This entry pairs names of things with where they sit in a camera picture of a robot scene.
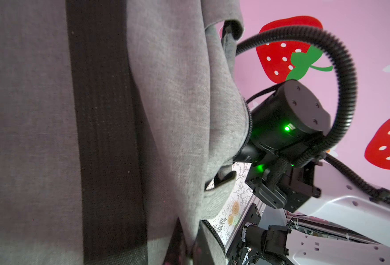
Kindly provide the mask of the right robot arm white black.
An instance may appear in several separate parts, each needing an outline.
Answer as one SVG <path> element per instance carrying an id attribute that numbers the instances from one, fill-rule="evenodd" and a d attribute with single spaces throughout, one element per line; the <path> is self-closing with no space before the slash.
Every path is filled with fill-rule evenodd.
<path id="1" fill-rule="evenodd" d="M 310 89 L 282 81 L 249 114 L 249 135 L 234 162 L 250 164 L 246 184 L 263 204 L 295 217 L 316 217 L 343 227 L 337 238 L 320 226 L 312 233 L 289 220 L 260 226 L 256 204 L 242 216 L 230 244 L 219 244 L 230 265 L 390 265 L 390 191 L 367 183 L 326 151 L 350 128 L 357 102 L 353 58 L 333 34 L 307 25 L 278 27 L 238 44 L 236 54 L 273 43 L 297 41 L 325 53 L 336 72 L 335 118 Z"/>

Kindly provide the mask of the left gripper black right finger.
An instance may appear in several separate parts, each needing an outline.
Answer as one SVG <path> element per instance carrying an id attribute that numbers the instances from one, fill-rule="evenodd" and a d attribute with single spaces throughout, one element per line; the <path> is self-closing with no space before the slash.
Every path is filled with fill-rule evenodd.
<path id="1" fill-rule="evenodd" d="M 226 249 L 214 227 L 208 220 L 199 222 L 193 246 L 194 265 L 226 265 Z"/>

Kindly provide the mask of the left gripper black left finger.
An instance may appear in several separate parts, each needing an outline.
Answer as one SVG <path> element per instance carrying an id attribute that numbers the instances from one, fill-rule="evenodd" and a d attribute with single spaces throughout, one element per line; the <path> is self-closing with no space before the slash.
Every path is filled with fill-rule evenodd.
<path id="1" fill-rule="evenodd" d="M 184 231 L 180 220 L 177 219 L 163 265 L 185 265 L 186 255 Z"/>

